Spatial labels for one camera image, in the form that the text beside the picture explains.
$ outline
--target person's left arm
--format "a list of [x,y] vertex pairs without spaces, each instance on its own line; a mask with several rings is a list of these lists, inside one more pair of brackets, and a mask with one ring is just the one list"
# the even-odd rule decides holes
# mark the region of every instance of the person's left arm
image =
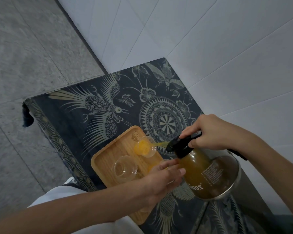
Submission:
[[[70,234],[91,225],[113,222],[155,205],[176,188],[185,173],[173,166],[176,164],[175,159],[164,161],[140,180],[32,206],[1,220],[0,233]],[[176,169],[165,169],[168,166]]]

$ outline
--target wooden tray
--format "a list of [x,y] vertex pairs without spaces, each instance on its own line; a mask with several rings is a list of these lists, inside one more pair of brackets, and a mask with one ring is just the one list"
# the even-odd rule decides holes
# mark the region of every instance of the wooden tray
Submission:
[[[91,167],[107,188],[121,184],[112,171],[113,165],[121,156],[129,155],[136,161],[138,165],[136,179],[146,176],[149,167],[157,165],[163,160],[158,152],[149,158],[134,153],[134,145],[143,136],[145,136],[145,133],[139,126],[132,126],[92,157]],[[141,225],[148,218],[149,214],[137,211],[129,216],[137,225]]]

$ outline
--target floor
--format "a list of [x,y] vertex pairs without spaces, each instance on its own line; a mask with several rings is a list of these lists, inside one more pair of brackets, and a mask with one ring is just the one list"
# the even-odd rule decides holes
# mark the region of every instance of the floor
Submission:
[[100,75],[54,0],[0,0],[0,217],[71,176],[37,123],[22,127],[22,102]]

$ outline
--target wall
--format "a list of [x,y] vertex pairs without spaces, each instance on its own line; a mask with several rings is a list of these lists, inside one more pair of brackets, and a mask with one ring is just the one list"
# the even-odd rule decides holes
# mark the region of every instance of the wall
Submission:
[[[59,0],[111,73],[166,57],[205,114],[293,162],[293,0]],[[240,160],[275,214],[282,200]]]

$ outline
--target hand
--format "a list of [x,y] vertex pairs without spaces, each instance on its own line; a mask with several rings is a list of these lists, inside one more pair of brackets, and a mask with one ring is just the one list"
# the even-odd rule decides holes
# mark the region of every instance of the hand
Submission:
[[185,173],[184,168],[178,169],[177,159],[166,160],[154,166],[150,173],[141,179],[149,206],[153,208],[165,195],[179,186]]
[[180,138],[184,138],[197,131],[202,131],[202,136],[191,140],[189,147],[213,150],[235,149],[239,150],[253,133],[226,122],[216,115],[200,115],[192,126],[185,128]]

